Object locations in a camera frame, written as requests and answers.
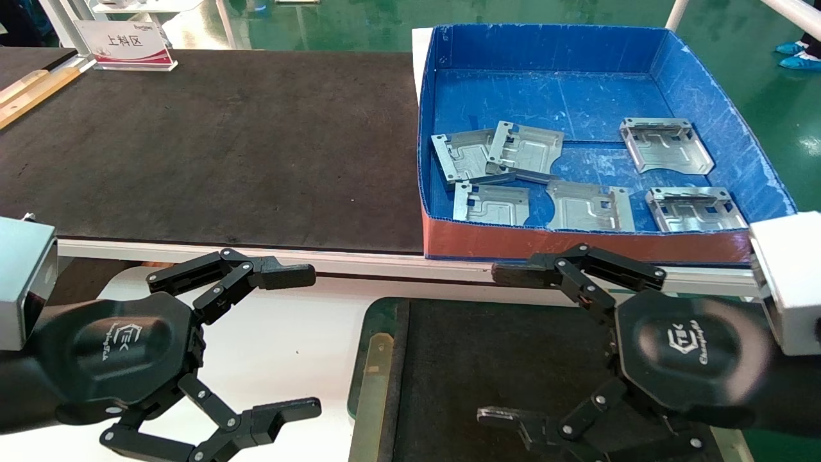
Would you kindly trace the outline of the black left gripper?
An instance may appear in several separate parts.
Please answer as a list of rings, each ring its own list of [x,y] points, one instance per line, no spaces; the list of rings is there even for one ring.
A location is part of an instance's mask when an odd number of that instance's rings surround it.
[[[48,307],[38,320],[32,333],[35,371],[58,423],[85,426],[123,413],[99,438],[122,457],[229,461],[244,449],[272,444],[285,424],[321,415],[316,397],[235,413],[193,374],[205,353],[200,325],[214,324],[256,289],[313,286],[313,266],[282,265],[273,255],[248,257],[224,248],[153,272],[146,282],[152,295],[140,300]],[[193,310],[175,298],[205,286]],[[191,445],[141,433],[144,421],[182,395],[217,425],[208,439]]]

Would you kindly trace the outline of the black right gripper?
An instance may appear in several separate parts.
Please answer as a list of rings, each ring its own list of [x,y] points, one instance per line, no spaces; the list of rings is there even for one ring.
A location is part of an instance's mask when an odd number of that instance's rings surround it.
[[[614,323],[624,376],[660,406],[678,413],[729,413],[747,407],[777,355],[761,308],[715,296],[659,292],[659,267],[586,243],[563,253],[535,253],[523,264],[495,263],[499,286],[559,289],[604,325]],[[616,301],[595,278],[636,293]],[[512,407],[479,407],[479,424],[517,432],[525,448],[566,461],[683,461],[706,440],[688,424],[664,419],[669,436],[604,451],[586,441],[598,419],[622,403],[627,381],[611,379],[561,419]]]

